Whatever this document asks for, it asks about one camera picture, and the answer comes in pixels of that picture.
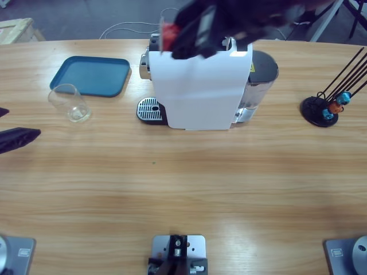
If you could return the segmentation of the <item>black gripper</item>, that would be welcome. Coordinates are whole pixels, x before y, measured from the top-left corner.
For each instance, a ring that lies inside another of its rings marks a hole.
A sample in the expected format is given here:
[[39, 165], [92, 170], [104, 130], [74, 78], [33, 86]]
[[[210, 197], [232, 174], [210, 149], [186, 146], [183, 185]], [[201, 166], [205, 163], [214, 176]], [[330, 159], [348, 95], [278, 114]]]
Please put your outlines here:
[[[179, 9], [174, 24], [183, 28], [198, 16], [198, 43], [218, 43], [223, 37], [238, 43], [258, 39], [258, 1], [190, 1]], [[195, 34], [180, 33], [171, 45], [175, 60], [209, 58], [217, 52], [215, 44], [196, 45]]]

